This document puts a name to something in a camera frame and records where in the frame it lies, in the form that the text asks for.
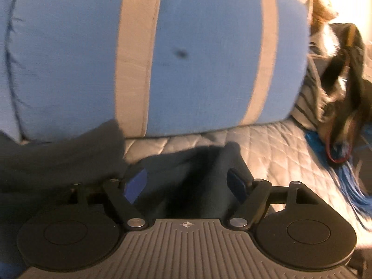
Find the blue fleece jacket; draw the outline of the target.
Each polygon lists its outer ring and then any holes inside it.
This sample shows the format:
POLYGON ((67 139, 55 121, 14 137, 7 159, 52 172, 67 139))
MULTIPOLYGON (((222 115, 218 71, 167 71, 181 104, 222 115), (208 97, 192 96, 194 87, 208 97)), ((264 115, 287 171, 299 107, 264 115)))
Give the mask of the blue fleece jacket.
POLYGON ((226 219, 240 205, 229 169, 253 179, 240 146, 202 146, 135 164, 124 160, 114 121, 56 143, 17 144, 1 135, 1 277, 28 265, 75 271, 108 256, 128 230, 119 224, 102 184, 145 169, 148 182, 134 206, 154 219, 226 219))

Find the quilted grey bedspread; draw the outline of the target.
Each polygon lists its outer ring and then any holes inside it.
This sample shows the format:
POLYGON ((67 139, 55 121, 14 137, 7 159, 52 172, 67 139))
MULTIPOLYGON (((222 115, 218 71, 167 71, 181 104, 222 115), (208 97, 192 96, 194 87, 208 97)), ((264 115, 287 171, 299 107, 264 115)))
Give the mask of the quilted grey bedspread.
POLYGON ((357 234, 359 249, 371 248, 371 219, 357 213, 341 191, 335 173, 323 167, 292 120, 173 137, 127 139, 125 159, 135 163, 148 156, 176 153, 200 146, 236 142, 251 174, 273 185, 301 181, 343 216, 357 234))

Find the striped canvas tote bag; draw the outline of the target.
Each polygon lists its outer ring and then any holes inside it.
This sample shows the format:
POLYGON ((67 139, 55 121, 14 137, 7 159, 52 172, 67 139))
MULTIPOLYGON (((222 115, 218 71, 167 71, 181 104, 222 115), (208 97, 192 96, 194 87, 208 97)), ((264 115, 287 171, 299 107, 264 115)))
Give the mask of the striped canvas tote bag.
POLYGON ((326 57, 309 51, 303 84, 291 111, 292 118, 303 129, 316 131, 322 118, 323 94, 320 76, 326 65, 326 57))

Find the right blue striped pillow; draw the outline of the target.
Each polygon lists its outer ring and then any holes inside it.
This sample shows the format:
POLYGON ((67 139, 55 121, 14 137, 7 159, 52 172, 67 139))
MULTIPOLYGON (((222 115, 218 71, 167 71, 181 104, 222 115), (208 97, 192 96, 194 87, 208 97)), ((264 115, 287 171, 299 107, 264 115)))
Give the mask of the right blue striped pillow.
POLYGON ((281 121, 306 70, 307 16, 298 0, 15 0, 20 140, 111 119, 127 138, 281 121))

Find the blue striped pillow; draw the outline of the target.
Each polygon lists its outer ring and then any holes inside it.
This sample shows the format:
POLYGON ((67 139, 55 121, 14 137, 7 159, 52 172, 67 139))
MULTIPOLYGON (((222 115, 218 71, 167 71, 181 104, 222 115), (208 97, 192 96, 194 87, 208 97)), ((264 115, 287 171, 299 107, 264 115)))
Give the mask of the blue striped pillow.
POLYGON ((21 132, 11 90, 11 73, 7 51, 11 15, 15 0, 1 0, 1 132, 16 142, 21 132))
POLYGON ((20 140, 111 119, 127 138, 281 121, 306 70, 307 16, 298 0, 15 0, 20 140))

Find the black bag red trim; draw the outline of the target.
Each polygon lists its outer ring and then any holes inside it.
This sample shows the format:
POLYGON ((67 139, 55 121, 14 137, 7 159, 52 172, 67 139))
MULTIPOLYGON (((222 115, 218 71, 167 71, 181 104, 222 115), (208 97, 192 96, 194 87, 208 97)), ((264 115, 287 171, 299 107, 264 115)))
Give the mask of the black bag red trim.
POLYGON ((353 23, 335 23, 331 31, 339 49, 320 76, 327 100, 317 127, 329 164, 344 164, 361 133, 371 122, 371 83, 362 77, 364 43, 353 23))

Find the brown teddy bear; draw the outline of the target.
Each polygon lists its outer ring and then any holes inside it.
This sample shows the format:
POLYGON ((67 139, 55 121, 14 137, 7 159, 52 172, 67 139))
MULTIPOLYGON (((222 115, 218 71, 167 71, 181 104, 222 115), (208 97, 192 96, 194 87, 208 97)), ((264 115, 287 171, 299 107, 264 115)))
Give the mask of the brown teddy bear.
POLYGON ((323 24, 334 20, 339 13, 330 0, 313 0, 312 24, 323 24))

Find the left blue striped pillow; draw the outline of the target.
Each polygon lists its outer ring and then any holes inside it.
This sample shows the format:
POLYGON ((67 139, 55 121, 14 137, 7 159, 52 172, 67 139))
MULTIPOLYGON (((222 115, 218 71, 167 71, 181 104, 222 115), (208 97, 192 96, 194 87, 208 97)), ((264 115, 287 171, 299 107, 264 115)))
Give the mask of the left blue striped pillow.
POLYGON ((11 73, 7 51, 11 15, 15 0, 1 0, 1 132, 16 142, 21 132, 11 90, 11 73))

